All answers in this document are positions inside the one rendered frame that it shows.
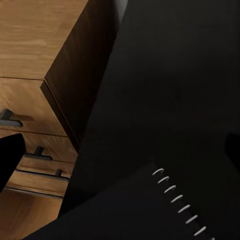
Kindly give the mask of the notebook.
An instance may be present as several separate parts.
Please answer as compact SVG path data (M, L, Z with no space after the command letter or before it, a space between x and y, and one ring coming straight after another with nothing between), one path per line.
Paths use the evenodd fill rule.
M22 240L207 240L154 162Z

